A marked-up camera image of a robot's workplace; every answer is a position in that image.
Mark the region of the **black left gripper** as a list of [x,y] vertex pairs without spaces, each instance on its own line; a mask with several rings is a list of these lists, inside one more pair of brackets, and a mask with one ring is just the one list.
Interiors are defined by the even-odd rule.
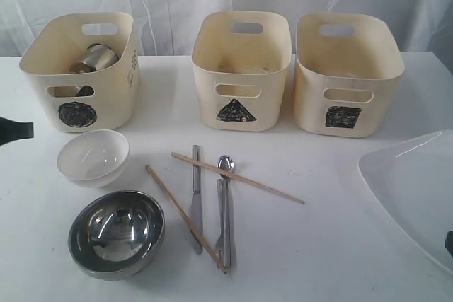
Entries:
[[0,146],[21,139],[32,139],[34,126],[32,122],[16,122],[0,117]]

